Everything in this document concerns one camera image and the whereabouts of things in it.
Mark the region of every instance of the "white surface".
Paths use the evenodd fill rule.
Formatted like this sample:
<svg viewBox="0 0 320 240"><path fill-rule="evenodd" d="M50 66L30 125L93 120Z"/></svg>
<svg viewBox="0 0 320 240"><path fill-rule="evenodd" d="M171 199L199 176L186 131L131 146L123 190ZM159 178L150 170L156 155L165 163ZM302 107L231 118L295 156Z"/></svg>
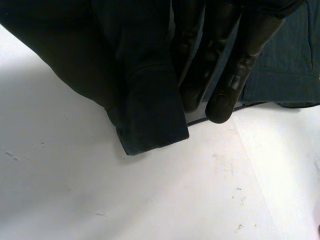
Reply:
<svg viewBox="0 0 320 240"><path fill-rule="evenodd" d="M272 104L128 157L0 27L0 240L317 240L320 107Z"/></svg>

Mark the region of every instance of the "black glove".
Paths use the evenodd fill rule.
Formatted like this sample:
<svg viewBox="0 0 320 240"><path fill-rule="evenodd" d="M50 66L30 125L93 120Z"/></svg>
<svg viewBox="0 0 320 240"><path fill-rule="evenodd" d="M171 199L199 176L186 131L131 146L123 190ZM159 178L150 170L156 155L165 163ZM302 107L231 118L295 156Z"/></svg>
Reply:
<svg viewBox="0 0 320 240"><path fill-rule="evenodd" d="M173 1L187 3L177 4L177 9L173 8L178 31L171 45L173 64L181 82L180 94L187 113L198 108L230 34L240 19L231 55L205 110L210 121L224 123L231 116L263 47L282 26L285 16L291 14L303 1L207 0L201 43L189 68L186 59L190 57L197 40L195 33L204 3L198 0ZM193 6L193 11L184 4Z"/></svg>

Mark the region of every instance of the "dirt speck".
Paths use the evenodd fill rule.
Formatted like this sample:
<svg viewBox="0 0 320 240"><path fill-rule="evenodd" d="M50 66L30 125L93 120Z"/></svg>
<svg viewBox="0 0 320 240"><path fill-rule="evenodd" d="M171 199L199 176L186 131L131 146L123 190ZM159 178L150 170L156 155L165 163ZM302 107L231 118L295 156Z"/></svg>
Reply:
<svg viewBox="0 0 320 240"><path fill-rule="evenodd" d="M241 206L243 206L244 205L244 200L246 199L246 197L243 197L243 198L241 198Z"/></svg>
<svg viewBox="0 0 320 240"><path fill-rule="evenodd" d="M242 229L242 228L244 228L245 226L243 226L242 224L240 224L239 226L238 226L238 228L236 229L236 230L234 230L234 232L236 233L237 231L239 231L240 229Z"/></svg>
<svg viewBox="0 0 320 240"><path fill-rule="evenodd" d="M14 155L12 154L12 152L9 152L9 151L6 151L5 154L8 155L8 156L10 156L10 157L13 157L13 156L14 156Z"/></svg>
<svg viewBox="0 0 320 240"><path fill-rule="evenodd" d="M97 212L95 215L107 217L107 214L105 212Z"/></svg>

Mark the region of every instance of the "fingertip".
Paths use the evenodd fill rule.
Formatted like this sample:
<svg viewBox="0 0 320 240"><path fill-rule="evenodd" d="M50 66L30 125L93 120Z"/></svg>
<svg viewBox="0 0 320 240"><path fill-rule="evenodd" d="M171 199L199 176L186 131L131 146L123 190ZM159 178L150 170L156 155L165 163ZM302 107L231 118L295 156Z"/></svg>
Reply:
<svg viewBox="0 0 320 240"><path fill-rule="evenodd" d="M230 98L227 95L219 94L210 98L205 108L205 115L209 121L223 124L231 117L233 110Z"/></svg>

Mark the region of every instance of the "seam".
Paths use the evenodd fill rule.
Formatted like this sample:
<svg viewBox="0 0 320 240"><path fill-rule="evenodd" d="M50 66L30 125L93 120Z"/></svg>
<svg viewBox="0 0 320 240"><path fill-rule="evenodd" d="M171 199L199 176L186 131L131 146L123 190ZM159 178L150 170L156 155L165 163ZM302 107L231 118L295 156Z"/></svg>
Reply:
<svg viewBox="0 0 320 240"><path fill-rule="evenodd" d="M310 55L311 55L311 71L314 71L314 53L312 52L312 42L311 42L311 38L312 38L312 30L310 29L311 27L311 18L310 18L310 5L309 2L306 0L305 1L306 4L306 9L307 9L307 21L308 21L308 45L309 45L309 49L310 49Z"/></svg>
<svg viewBox="0 0 320 240"><path fill-rule="evenodd" d="M258 72L269 72L273 74L286 74L286 75L300 75L300 76L309 76L309 77L317 77L317 78L319 77L317 73L270 70L266 68L259 68Z"/></svg>

